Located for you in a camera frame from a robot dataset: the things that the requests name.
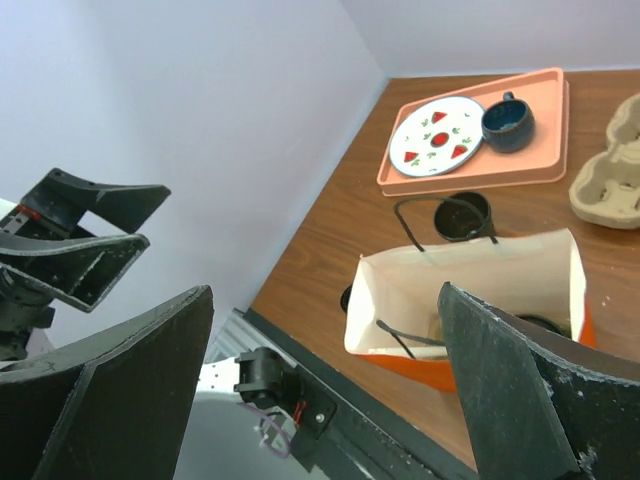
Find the orange paper bag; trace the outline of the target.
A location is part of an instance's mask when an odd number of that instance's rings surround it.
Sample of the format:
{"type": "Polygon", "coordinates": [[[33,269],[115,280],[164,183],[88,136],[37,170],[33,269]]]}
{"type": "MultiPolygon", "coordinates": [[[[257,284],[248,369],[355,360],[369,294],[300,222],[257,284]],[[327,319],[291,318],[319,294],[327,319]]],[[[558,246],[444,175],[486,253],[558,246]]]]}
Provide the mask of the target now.
{"type": "Polygon", "coordinates": [[[437,197],[439,245],[412,239],[358,261],[345,350],[452,392],[483,362],[506,362],[536,330],[595,345],[586,275],[568,229],[496,234],[484,196],[437,197]]]}

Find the cardboard cup carrier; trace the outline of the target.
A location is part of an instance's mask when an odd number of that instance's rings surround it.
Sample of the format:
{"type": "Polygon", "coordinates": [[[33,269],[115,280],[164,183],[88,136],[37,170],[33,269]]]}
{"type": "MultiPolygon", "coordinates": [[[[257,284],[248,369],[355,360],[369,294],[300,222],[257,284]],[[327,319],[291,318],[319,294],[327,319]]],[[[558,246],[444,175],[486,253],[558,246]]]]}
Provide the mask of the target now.
{"type": "Polygon", "coordinates": [[[639,228],[639,96],[624,100],[606,130],[606,150],[580,169],[570,189],[583,221],[618,230],[639,228]]]}

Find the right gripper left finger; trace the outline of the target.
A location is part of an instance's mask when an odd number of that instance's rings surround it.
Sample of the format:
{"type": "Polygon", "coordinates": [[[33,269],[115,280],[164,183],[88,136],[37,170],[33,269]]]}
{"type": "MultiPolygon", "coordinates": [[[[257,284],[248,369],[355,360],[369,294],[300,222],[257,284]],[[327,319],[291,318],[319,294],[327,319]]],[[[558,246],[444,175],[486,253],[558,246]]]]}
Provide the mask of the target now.
{"type": "Polygon", "coordinates": [[[2,478],[172,478],[213,313],[197,286],[3,368],[2,478]]]}

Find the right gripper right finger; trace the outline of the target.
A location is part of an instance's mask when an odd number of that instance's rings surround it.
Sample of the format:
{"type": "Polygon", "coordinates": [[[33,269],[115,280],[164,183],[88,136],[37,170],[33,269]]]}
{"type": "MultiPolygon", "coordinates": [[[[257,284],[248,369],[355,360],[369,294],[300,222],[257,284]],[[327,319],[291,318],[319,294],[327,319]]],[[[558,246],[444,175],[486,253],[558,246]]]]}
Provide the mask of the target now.
{"type": "Polygon", "coordinates": [[[638,478],[638,363],[451,283],[438,310],[480,478],[638,478]]]}

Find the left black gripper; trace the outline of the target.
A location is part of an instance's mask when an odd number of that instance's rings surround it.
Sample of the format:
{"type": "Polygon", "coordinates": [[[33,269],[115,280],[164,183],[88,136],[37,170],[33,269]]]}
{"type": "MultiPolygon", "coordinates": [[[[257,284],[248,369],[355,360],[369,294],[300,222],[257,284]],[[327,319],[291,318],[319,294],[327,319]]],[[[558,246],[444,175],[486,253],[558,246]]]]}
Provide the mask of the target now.
{"type": "Polygon", "coordinates": [[[170,196],[164,185],[115,185],[52,169],[19,204],[1,202],[1,358],[22,360],[52,302],[91,312],[150,246],[135,233],[170,196]],[[96,237],[91,212],[127,235],[96,237]]]}

